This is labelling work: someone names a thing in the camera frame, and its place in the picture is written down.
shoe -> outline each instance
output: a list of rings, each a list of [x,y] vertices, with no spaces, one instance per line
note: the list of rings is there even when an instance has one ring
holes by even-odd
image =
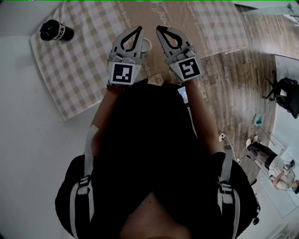
[[[246,148],[248,148],[248,146],[251,144],[251,139],[250,138],[248,138],[247,140],[246,140]]]
[[[254,138],[253,138],[253,143],[254,143],[254,142],[257,142],[257,137],[258,137],[257,135],[254,136]]]

office chair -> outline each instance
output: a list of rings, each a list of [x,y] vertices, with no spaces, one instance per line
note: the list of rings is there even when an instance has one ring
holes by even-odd
[[[273,98],[270,98],[271,101],[276,101],[279,106],[286,109],[292,114],[296,119],[299,114],[299,85],[296,80],[289,78],[283,78],[279,82],[276,80],[276,72],[272,72],[274,76],[274,83],[269,79],[263,78],[272,85],[272,90],[267,96],[263,96],[264,99],[268,99],[271,94],[274,94]],[[281,90],[286,92],[285,95],[281,95]]]

wooden floor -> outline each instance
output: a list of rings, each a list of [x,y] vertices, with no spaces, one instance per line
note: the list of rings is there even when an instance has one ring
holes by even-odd
[[[264,114],[263,129],[273,130],[275,103],[262,98],[270,92],[263,77],[276,70],[274,54],[299,59],[299,28],[283,16],[240,14],[249,46],[229,54],[217,54],[202,61],[205,75],[201,91],[216,119],[218,131],[226,133],[237,158],[248,151],[245,141],[255,134],[266,144],[269,140],[254,126],[255,114]],[[240,164],[253,182],[259,168],[248,158]]]

person sitting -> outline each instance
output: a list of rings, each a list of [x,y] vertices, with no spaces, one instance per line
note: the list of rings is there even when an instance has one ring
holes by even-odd
[[[299,192],[299,180],[295,180],[295,174],[292,169],[288,169],[285,174],[285,164],[283,160],[274,153],[269,147],[257,142],[257,135],[253,142],[247,139],[246,148],[256,157],[256,159],[268,169],[268,175],[274,176],[273,185],[281,190],[288,190],[292,187],[295,194]]]

checkered tablecloth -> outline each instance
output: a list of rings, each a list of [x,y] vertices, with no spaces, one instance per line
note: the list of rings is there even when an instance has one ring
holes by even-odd
[[[248,44],[232,2],[68,1],[44,22],[49,19],[75,30],[69,42],[45,42],[39,36],[41,23],[30,38],[39,70],[64,120],[102,100],[109,78],[108,54],[125,29],[141,25],[153,45],[143,57],[138,79],[168,69],[155,33],[157,25],[183,30],[200,57]]]

